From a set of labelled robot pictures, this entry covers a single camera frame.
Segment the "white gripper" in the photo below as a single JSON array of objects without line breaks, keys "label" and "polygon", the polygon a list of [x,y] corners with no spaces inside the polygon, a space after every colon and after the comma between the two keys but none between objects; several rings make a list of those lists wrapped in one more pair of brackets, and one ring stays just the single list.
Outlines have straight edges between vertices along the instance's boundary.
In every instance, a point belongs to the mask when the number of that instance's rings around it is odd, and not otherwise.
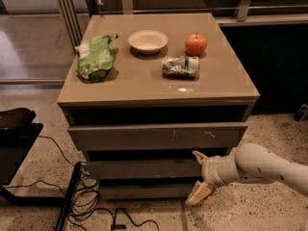
[{"label": "white gripper", "polygon": [[208,197],[214,188],[227,186],[233,182],[239,183],[244,179],[244,172],[237,167],[234,155],[208,158],[197,150],[194,150],[192,154],[202,165],[201,175],[206,183],[197,181],[194,184],[192,192],[186,199],[187,205],[198,204]]}]

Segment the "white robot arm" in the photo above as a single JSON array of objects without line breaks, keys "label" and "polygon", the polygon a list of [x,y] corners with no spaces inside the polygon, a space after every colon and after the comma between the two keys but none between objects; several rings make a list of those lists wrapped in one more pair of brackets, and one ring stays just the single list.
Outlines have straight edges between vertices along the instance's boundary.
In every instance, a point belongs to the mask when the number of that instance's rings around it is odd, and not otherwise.
[{"label": "white robot arm", "polygon": [[187,205],[196,205],[215,189],[231,183],[280,182],[308,196],[308,166],[283,159],[262,145],[246,143],[222,157],[207,157],[196,150],[192,154],[201,164],[203,180],[194,184]]}]

